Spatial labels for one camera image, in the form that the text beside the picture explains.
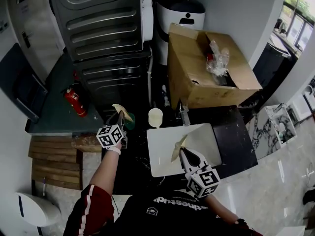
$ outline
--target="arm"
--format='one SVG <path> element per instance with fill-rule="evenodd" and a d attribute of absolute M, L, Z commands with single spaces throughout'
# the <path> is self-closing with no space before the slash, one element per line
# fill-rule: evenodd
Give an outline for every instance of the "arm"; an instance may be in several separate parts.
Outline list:
<path fill-rule="evenodd" d="M 218 215 L 222 220 L 228 224 L 234 224 L 239 217 L 223 206 L 213 195 L 208 195 L 204 199 L 204 203 L 212 212 Z"/>
<path fill-rule="evenodd" d="M 117 144 L 116 147 L 121 149 L 121 143 Z M 108 150 L 90 181 L 90 184 L 98 186 L 110 196 L 113 194 L 118 159 L 117 152 Z"/>
<path fill-rule="evenodd" d="M 93 235 L 114 220 L 112 194 L 119 154 L 108 150 L 68 218 L 64 236 Z"/>

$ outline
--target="person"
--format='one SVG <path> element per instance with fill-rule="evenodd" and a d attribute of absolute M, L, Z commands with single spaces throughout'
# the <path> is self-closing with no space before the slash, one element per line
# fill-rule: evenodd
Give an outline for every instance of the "person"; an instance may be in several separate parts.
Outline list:
<path fill-rule="evenodd" d="M 121 144 L 110 148 L 68 218 L 64 236 L 169 233 L 260 236 L 213 195 L 197 200 L 180 191 L 131 196 L 114 223 L 111 196 Z"/>
<path fill-rule="evenodd" d="M 315 186 L 309 188 L 303 196 L 303 204 L 306 205 L 308 202 L 315 202 Z"/>

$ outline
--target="white cup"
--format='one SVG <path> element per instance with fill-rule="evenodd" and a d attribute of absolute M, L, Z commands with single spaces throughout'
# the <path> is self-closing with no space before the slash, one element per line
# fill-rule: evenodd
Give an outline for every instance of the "white cup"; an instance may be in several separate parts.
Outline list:
<path fill-rule="evenodd" d="M 152 108 L 149 113 L 149 125 L 154 128 L 159 128 L 163 121 L 163 112 L 161 109 Z"/>

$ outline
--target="black cabinet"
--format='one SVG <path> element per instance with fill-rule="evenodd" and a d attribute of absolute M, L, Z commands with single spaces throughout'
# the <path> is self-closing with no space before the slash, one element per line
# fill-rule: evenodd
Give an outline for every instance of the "black cabinet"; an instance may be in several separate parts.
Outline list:
<path fill-rule="evenodd" d="M 104 119 L 111 115 L 114 103 L 134 114 L 148 106 L 149 54 L 140 52 L 75 63 L 77 75 Z"/>
<path fill-rule="evenodd" d="M 284 55 L 283 52 L 267 43 L 253 69 L 253 72 L 263 89 L 269 84 L 271 79 L 275 76 L 275 73 L 278 71 L 281 63 L 284 59 L 287 59 L 287 56 L 289 55 L 289 53 Z"/>

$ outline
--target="cardboard box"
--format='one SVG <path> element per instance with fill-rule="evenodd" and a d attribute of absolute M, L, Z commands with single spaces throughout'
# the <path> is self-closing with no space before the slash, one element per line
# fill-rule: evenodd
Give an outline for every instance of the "cardboard box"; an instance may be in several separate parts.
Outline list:
<path fill-rule="evenodd" d="M 228 74 L 234 87 L 218 86 L 206 70 L 206 50 L 215 40 L 229 49 Z M 172 24 L 168 41 L 168 77 L 172 108 L 179 100 L 189 108 L 239 105 L 261 89 L 233 39 L 226 34 L 197 31 Z"/>

